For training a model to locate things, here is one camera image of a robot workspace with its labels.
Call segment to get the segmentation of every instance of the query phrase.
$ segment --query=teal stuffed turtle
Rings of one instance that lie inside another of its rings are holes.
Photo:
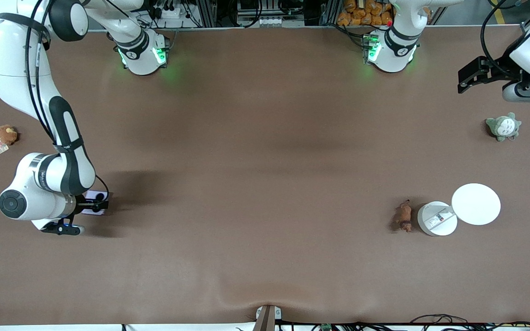
[[[486,119],[486,124],[498,141],[504,141],[506,138],[515,140],[519,136],[519,126],[522,122],[515,119],[515,113],[508,113],[508,116]]]

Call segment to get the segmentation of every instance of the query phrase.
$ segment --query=green plush toy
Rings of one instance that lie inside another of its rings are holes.
[[[515,120],[515,113],[508,113],[508,116],[500,116],[497,119],[486,119],[486,124],[490,127],[492,134],[498,141],[515,140],[519,136],[519,126],[522,122]]]

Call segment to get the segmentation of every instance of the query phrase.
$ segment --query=brown tabletop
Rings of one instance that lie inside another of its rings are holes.
[[[492,53],[517,35],[490,28]],[[137,77],[105,34],[55,41],[111,209],[77,216],[77,237],[0,212],[0,324],[244,322],[266,303],[301,322],[530,320],[530,104],[504,102],[501,82],[457,94],[478,28],[421,43],[385,74],[334,29],[181,32],[169,67]],[[497,143],[484,119],[509,111],[521,135]],[[0,192],[25,154],[53,153],[0,100],[2,124],[22,139],[0,155]],[[394,228],[405,199],[416,211],[466,183],[499,194],[491,224]]]

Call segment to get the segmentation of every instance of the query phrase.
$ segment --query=brown table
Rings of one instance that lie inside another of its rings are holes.
[[[492,53],[517,35],[490,28]],[[530,104],[505,103],[502,83],[456,93],[478,28],[421,42],[385,74],[334,29],[181,32],[148,77],[104,34],[54,42],[110,215],[58,237],[0,213],[0,324],[243,322],[266,303],[302,322],[530,320]],[[497,143],[484,119],[508,111],[521,136]],[[0,192],[26,153],[53,153],[0,100],[2,124],[22,139],[0,155]],[[471,182],[500,195],[492,224],[394,229],[404,199]]]

